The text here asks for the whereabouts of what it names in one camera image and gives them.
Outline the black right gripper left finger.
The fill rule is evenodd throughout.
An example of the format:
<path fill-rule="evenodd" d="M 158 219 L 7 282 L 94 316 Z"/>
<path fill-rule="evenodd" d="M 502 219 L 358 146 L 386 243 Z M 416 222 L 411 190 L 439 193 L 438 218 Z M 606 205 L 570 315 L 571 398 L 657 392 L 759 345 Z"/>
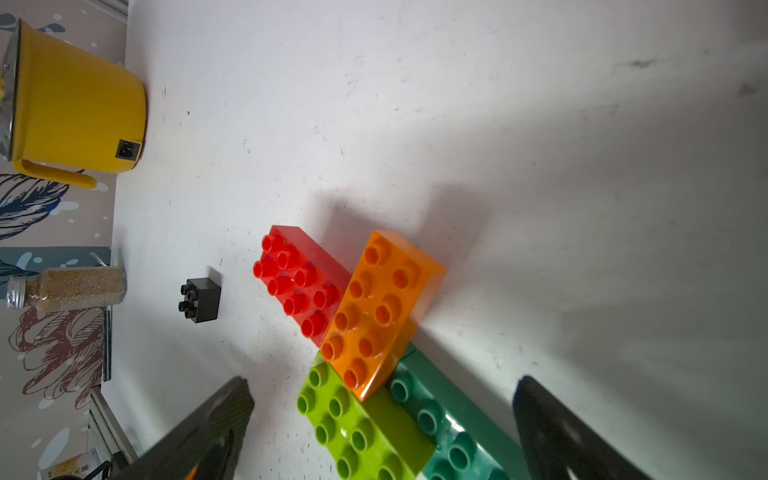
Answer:
<path fill-rule="evenodd" d="M 234 377 L 114 479 L 232 479 L 254 409 Z"/>

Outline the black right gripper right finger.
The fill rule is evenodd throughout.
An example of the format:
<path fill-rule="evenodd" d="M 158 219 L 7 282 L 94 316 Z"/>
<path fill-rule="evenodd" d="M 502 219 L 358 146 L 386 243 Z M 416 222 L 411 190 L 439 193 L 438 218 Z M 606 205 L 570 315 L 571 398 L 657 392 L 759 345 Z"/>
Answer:
<path fill-rule="evenodd" d="M 529 375 L 517 384 L 513 412 L 533 479 L 649 479 Z"/>

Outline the black small lego brick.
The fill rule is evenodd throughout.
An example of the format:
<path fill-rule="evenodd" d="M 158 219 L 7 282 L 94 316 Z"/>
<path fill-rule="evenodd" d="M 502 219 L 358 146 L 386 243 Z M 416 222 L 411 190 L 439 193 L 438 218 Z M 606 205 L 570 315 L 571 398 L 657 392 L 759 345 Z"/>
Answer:
<path fill-rule="evenodd" d="M 218 318 L 221 286 L 210 278 L 188 279 L 180 287 L 183 299 L 178 311 L 194 323 L 204 323 Z"/>

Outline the lime green lego brick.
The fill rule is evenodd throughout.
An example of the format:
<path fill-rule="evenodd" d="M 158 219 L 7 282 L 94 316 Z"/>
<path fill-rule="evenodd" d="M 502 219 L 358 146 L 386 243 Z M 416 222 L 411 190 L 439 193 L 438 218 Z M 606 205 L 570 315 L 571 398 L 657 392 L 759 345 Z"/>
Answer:
<path fill-rule="evenodd" d="M 341 479 L 414 479 L 436 450 L 387 390 L 358 400 L 321 354 L 312 361 L 296 407 Z"/>

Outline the red lego brick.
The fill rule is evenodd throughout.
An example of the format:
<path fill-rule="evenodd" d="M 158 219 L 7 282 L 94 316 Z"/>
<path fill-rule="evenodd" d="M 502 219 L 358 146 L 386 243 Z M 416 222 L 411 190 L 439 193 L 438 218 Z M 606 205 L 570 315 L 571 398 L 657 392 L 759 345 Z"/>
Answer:
<path fill-rule="evenodd" d="M 301 334 L 319 347 L 351 274 L 301 228 L 274 225 L 252 268 Z"/>

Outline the orange lego brick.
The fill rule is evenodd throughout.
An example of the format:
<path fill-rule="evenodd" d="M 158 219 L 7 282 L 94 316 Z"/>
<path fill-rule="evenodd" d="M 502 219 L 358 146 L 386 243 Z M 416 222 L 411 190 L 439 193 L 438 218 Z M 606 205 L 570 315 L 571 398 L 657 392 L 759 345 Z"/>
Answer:
<path fill-rule="evenodd" d="M 359 401 L 387 383 L 445 275 L 401 235 L 372 232 L 320 346 Z"/>

